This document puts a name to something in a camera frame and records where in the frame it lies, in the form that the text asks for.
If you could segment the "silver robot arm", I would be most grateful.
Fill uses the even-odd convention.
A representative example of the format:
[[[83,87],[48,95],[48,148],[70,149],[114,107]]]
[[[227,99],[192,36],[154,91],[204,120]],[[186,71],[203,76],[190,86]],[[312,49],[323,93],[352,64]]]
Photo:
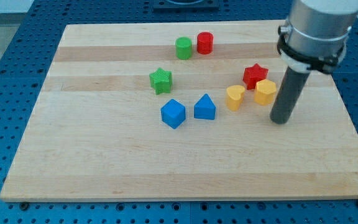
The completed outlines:
[[[277,50],[296,73],[330,74],[346,55],[358,0],[294,0],[278,27]]]

